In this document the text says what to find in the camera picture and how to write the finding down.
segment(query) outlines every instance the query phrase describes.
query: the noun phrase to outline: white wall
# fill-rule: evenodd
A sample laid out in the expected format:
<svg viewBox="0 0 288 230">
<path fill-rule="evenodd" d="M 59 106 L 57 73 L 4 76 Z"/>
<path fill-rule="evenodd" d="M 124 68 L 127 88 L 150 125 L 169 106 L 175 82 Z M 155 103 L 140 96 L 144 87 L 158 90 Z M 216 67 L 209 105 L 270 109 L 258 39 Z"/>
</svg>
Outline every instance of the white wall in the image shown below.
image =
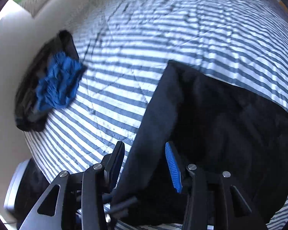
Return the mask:
<svg viewBox="0 0 288 230">
<path fill-rule="evenodd" d="M 34 19 L 19 7 L 0 21 L 0 213 L 7 221 L 3 203 L 10 179 L 18 163 L 31 156 L 14 123 L 16 89 L 38 50 L 84 1 L 50 0 Z"/>
</svg>

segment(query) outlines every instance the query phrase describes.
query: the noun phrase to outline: silver metal object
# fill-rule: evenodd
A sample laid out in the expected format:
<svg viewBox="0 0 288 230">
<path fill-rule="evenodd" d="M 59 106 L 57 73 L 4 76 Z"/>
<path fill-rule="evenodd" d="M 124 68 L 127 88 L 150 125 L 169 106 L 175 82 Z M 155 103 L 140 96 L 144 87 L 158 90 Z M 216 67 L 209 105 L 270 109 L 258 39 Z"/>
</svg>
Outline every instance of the silver metal object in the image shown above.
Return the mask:
<svg viewBox="0 0 288 230">
<path fill-rule="evenodd" d="M 188 169 L 189 169 L 189 170 L 196 170 L 196 168 L 197 168 L 197 167 L 196 167 L 195 164 L 189 164 L 189 165 L 188 165 Z"/>
<path fill-rule="evenodd" d="M 96 163 L 96 164 L 94 164 L 93 169 L 94 170 L 100 170 L 102 167 L 103 167 L 103 165 L 101 163 Z"/>
<path fill-rule="evenodd" d="M 228 171 L 224 171 L 222 174 L 225 178 L 228 178 L 231 176 L 231 174 Z"/>
<path fill-rule="evenodd" d="M 111 217 L 110 215 L 106 214 L 106 222 L 107 223 L 110 223 L 111 222 Z"/>
<path fill-rule="evenodd" d="M 60 177 L 65 177 L 67 175 L 68 175 L 68 171 L 66 171 L 66 170 L 61 171 L 60 174 L 59 174 Z"/>
</svg>

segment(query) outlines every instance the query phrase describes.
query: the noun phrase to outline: crumpled blue fabric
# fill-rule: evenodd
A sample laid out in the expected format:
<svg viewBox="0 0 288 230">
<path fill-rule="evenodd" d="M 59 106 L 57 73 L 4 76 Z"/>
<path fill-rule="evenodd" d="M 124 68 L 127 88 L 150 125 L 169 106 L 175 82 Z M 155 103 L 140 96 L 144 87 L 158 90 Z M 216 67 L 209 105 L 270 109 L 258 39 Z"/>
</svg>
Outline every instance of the crumpled blue fabric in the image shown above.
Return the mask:
<svg viewBox="0 0 288 230">
<path fill-rule="evenodd" d="M 86 67 L 64 52 L 56 53 L 50 60 L 47 75 L 36 88 L 36 109 L 66 108 L 76 97 L 79 81 Z"/>
</svg>

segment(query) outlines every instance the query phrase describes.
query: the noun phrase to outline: blue gripper pad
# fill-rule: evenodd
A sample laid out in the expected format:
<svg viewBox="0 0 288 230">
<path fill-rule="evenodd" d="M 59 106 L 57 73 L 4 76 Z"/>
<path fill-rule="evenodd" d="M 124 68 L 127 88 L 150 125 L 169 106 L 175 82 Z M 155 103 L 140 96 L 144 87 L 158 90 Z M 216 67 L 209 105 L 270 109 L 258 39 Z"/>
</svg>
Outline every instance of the blue gripper pad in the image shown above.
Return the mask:
<svg viewBox="0 0 288 230">
<path fill-rule="evenodd" d="M 174 157 L 174 154 L 172 152 L 172 149 L 169 143 L 165 144 L 165 157 L 166 157 L 167 165 L 169 166 L 173 186 L 177 190 L 177 192 L 180 193 L 182 190 L 181 175 L 180 175 L 180 171 L 177 165 L 177 161 Z"/>
</svg>

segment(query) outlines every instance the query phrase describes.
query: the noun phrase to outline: striped bedsheet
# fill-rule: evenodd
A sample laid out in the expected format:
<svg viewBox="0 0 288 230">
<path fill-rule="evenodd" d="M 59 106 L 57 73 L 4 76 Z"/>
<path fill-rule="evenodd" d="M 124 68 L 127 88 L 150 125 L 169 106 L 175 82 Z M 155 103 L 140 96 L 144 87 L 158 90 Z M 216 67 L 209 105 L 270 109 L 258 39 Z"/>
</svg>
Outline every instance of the striped bedsheet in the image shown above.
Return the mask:
<svg viewBox="0 0 288 230">
<path fill-rule="evenodd" d="M 288 111 L 288 17 L 274 0 L 91 0 L 66 25 L 88 70 L 75 101 L 51 112 L 43 132 L 25 133 L 49 181 L 100 162 L 118 140 L 125 163 L 170 59 Z M 288 198 L 268 227 L 287 221 Z"/>
</svg>

